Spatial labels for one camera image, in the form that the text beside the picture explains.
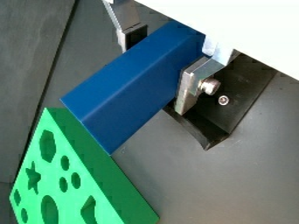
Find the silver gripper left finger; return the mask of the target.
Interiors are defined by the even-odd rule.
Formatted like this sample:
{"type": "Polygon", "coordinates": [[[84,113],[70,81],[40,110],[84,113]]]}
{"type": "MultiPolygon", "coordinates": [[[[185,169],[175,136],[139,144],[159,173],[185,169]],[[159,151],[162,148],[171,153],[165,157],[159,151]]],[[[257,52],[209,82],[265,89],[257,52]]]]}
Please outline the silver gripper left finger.
{"type": "Polygon", "coordinates": [[[126,52],[147,37],[147,24],[143,24],[135,0],[102,0],[117,27],[118,43],[126,52]]]}

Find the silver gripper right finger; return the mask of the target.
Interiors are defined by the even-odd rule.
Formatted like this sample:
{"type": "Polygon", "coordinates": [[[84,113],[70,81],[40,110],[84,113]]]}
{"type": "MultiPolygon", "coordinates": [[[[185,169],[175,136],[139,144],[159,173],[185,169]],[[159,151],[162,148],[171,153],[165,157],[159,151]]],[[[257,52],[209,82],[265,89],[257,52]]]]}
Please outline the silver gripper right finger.
{"type": "Polygon", "coordinates": [[[182,70],[174,110],[183,115],[195,105],[199,95],[214,95],[221,82],[213,75],[239,56],[239,51],[207,36],[202,46],[203,55],[182,70]]]}

